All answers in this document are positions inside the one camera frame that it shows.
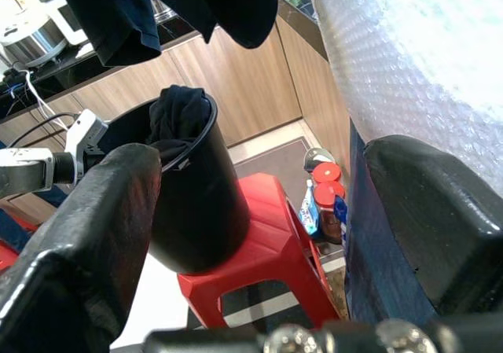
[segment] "black cloth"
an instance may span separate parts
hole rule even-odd
[[[262,44],[274,25],[277,0],[162,0],[209,42],[216,24],[246,48]],[[160,54],[150,0],[67,0],[105,66]]]
[[[202,88],[171,86],[161,91],[149,113],[152,133],[146,143],[159,150],[164,165],[199,137],[210,118],[211,106]]]

